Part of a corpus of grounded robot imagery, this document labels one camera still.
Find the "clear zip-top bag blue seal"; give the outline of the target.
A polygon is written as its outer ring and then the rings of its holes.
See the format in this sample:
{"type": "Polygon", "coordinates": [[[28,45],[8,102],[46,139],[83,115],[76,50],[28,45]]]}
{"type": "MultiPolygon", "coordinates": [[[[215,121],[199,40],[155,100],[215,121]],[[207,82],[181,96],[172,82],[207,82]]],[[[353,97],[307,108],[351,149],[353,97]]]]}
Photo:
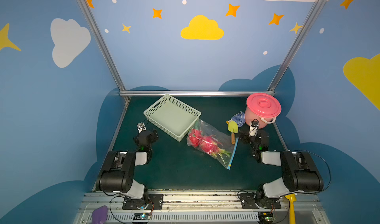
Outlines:
{"type": "Polygon", "coordinates": [[[207,122],[198,119],[187,135],[187,145],[218,160],[230,170],[237,149],[238,137],[235,142],[232,137],[220,132],[207,122]]]}

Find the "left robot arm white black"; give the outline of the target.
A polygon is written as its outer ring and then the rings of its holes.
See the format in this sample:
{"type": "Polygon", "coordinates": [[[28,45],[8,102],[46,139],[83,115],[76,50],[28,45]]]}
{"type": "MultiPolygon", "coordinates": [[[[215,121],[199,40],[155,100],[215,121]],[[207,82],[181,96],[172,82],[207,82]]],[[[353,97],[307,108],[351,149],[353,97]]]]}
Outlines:
{"type": "Polygon", "coordinates": [[[163,194],[149,194],[148,188],[134,180],[135,167],[152,159],[152,144],[159,139],[156,130],[141,129],[134,142],[136,151],[110,151],[96,181],[96,187],[107,196],[124,198],[123,210],[161,210],[163,194]]]}

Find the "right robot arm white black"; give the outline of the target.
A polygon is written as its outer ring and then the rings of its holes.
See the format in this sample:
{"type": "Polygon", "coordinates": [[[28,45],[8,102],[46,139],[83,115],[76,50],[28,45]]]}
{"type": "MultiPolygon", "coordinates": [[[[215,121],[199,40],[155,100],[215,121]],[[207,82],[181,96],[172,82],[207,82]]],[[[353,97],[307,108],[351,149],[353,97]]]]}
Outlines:
{"type": "Polygon", "coordinates": [[[289,194],[324,190],[323,178],[309,152],[269,151],[268,133],[261,130],[242,133],[239,139],[251,146],[252,156],[258,163],[281,168],[280,178],[261,184],[251,197],[256,207],[270,208],[289,194]]]}

